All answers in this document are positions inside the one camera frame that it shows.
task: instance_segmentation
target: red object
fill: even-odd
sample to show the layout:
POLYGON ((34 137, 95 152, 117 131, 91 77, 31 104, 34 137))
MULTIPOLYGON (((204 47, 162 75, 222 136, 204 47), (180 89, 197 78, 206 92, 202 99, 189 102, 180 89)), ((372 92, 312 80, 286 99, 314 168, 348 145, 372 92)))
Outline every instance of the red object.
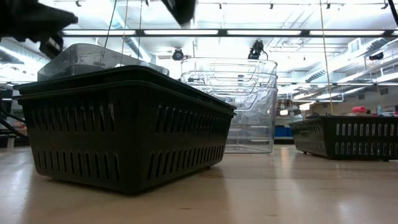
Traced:
POLYGON ((366 113, 366 107, 364 106, 354 106, 353 113, 366 113))

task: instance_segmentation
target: table surface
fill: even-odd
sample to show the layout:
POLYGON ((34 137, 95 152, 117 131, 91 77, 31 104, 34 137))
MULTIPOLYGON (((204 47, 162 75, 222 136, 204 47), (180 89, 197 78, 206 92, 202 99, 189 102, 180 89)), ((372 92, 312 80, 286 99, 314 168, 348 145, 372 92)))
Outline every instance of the table surface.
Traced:
POLYGON ((125 196, 39 176, 0 149, 0 223, 397 223, 398 162, 328 161, 275 146, 125 196))

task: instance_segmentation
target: clear plastic container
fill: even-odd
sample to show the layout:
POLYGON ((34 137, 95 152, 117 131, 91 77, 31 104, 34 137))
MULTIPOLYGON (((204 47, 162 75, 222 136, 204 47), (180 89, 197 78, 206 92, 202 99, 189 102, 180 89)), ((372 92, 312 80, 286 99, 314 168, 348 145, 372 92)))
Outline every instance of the clear plastic container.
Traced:
POLYGON ((169 75, 166 68, 93 44, 73 44, 37 73, 38 81, 68 77, 124 65, 143 65, 169 75))
POLYGON ((277 87, 277 75, 238 72, 185 72, 181 81, 189 85, 277 87))
POLYGON ((266 73, 276 75, 277 63, 270 60, 249 60, 234 58, 188 58, 181 62, 182 73, 186 72, 229 72, 266 73))
POLYGON ((274 145, 277 89, 192 85, 235 107, 225 151, 271 153, 274 145))

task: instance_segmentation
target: light fixture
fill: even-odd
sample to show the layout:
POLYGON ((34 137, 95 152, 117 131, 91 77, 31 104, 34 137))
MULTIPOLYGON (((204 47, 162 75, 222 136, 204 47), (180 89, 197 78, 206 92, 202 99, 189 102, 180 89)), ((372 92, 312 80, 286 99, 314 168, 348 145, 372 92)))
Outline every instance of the light fixture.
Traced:
POLYGON ((311 102, 311 103, 305 103, 303 105, 300 105, 300 110, 309 110, 310 109, 310 105, 314 104, 315 102, 311 102))
POLYGON ((344 86, 371 86, 373 83, 337 83, 337 85, 344 86))
POLYGON ((299 30, 227 30, 227 35, 300 35, 299 30))
POLYGON ((397 86, 398 83, 378 83, 380 86, 397 86))
POLYGON ((310 35, 382 35, 384 30, 313 30, 310 35))
POLYGON ((354 80, 354 79, 356 79, 356 78, 358 78, 358 77, 360 77, 362 75, 363 74, 361 74, 361 73, 350 75, 348 77, 342 78, 341 80, 338 80, 337 83, 345 83, 345 82, 348 82, 348 81, 352 81, 352 80, 354 80))
POLYGON ((316 102, 315 100, 292 100, 292 102, 297 102, 297 103, 312 103, 316 102))
POLYGON ((218 30, 144 30, 145 35, 216 35, 218 30))
POLYGON ((385 81, 393 80, 393 79, 396 79, 396 78, 398 78, 398 73, 397 72, 391 73, 391 74, 387 74, 387 75, 382 75, 382 76, 380 76, 378 78, 374 78, 373 82, 375 82, 375 83, 385 82, 385 81))
POLYGON ((280 115, 287 115, 289 112, 287 110, 281 110, 279 112, 280 115))
MULTIPOLYGON (((329 103, 330 100, 319 100, 318 102, 320 102, 320 103, 329 103)), ((332 100, 331 102, 332 103, 342 103, 344 101, 343 100, 332 100)))
MULTIPOLYGON (((108 35, 107 30, 64 30, 65 35, 108 35)), ((109 30, 109 35, 135 35, 135 30, 109 30)))
POLYGON ((341 93, 325 93, 325 94, 322 94, 322 95, 317 96, 317 99, 326 99, 326 98, 329 98, 329 97, 338 96, 338 95, 340 95, 340 94, 341 94, 341 93))
POLYGON ((345 92, 344 94, 355 93, 356 91, 363 90, 363 89, 364 89, 364 87, 355 88, 355 89, 352 89, 352 90, 348 90, 348 91, 345 92))

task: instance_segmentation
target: black plastic basket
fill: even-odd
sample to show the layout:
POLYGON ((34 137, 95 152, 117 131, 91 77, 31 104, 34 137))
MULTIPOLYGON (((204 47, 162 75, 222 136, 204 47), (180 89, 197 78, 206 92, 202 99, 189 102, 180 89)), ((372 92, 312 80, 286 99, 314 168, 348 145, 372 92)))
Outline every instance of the black plastic basket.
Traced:
POLYGON ((289 124, 297 150, 329 159, 398 159, 398 119, 330 116, 289 124))
POLYGON ((219 163, 233 117, 232 106, 144 81, 16 99, 39 174, 125 193, 219 163))
POLYGON ((224 101, 221 101, 210 95, 203 94, 203 92, 197 90, 196 88, 190 87, 182 82, 161 74, 156 70, 140 65, 128 65, 82 75, 27 83, 15 86, 14 89, 19 90, 20 94, 26 95, 41 93, 44 91, 64 90, 69 88, 78 88, 126 80, 148 81, 164 88, 183 93, 184 95, 191 96, 198 100, 220 106, 226 110, 234 110, 230 104, 225 103, 224 101))

